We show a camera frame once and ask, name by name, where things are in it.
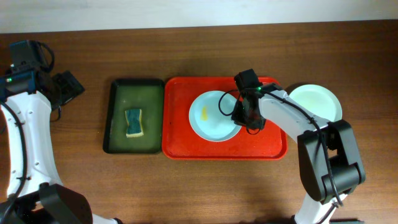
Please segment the light blue plate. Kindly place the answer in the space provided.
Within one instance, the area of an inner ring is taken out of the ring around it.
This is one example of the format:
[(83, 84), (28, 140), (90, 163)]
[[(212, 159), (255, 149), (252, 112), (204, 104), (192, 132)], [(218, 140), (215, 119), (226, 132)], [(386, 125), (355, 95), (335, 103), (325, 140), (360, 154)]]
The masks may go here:
[(193, 131), (211, 142), (227, 141), (237, 135), (241, 126), (234, 123), (233, 112), (237, 99), (219, 90), (207, 91), (199, 95), (191, 104), (188, 120)]

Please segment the pale green plate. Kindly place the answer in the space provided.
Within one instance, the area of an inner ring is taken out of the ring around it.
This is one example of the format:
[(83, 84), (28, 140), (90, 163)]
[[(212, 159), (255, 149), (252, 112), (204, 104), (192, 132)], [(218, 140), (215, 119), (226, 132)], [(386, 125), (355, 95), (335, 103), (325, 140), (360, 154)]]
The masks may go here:
[(343, 117), (340, 101), (323, 86), (302, 85), (295, 88), (289, 96), (305, 109), (329, 121), (338, 121)]

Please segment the green yellow sponge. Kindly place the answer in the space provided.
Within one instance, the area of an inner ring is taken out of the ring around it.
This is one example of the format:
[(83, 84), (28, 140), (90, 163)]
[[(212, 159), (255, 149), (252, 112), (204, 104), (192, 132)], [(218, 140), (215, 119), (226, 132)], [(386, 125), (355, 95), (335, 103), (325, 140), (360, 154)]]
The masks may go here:
[(138, 138), (143, 136), (142, 110), (137, 108), (126, 110), (125, 117), (127, 122), (126, 137)]

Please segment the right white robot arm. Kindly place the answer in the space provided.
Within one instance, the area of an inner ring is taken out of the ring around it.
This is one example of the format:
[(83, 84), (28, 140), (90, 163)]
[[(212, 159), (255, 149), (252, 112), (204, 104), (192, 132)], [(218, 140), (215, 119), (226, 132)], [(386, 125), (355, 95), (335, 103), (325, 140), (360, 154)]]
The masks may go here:
[(366, 180), (351, 125), (311, 113), (278, 84), (261, 83), (252, 69), (238, 73), (234, 82), (239, 93), (231, 112), (235, 124), (253, 134), (270, 121), (297, 143), (306, 195), (291, 223), (329, 223), (343, 199)]

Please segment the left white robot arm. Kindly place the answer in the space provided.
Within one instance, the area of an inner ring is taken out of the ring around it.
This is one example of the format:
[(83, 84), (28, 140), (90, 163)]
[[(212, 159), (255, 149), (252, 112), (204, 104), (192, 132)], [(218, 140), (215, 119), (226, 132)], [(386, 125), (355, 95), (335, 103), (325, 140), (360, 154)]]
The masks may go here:
[(64, 187), (50, 134), (51, 113), (84, 92), (69, 72), (51, 76), (54, 55), (45, 44), (10, 46), (12, 63), (1, 77), (1, 111), (9, 138), (11, 174), (1, 223), (120, 223), (91, 211), (87, 199)]

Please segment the dark green tray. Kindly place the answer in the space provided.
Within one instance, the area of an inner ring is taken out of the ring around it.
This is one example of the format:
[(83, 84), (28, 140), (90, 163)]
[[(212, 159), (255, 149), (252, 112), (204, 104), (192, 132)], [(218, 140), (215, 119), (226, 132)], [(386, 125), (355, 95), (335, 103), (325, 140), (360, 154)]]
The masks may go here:
[(104, 131), (108, 154), (157, 154), (161, 151), (163, 80), (123, 78), (112, 82)]

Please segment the red plastic tray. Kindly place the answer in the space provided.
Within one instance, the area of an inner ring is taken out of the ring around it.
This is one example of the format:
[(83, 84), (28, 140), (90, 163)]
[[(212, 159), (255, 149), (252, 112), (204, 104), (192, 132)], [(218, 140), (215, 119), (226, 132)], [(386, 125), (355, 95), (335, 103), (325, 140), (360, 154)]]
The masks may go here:
[(278, 160), (288, 151), (286, 134), (268, 121), (265, 128), (237, 135), (222, 142), (211, 142), (194, 132), (188, 120), (193, 101), (212, 90), (235, 89), (233, 77), (175, 77), (165, 86), (162, 151), (171, 159), (198, 160)]

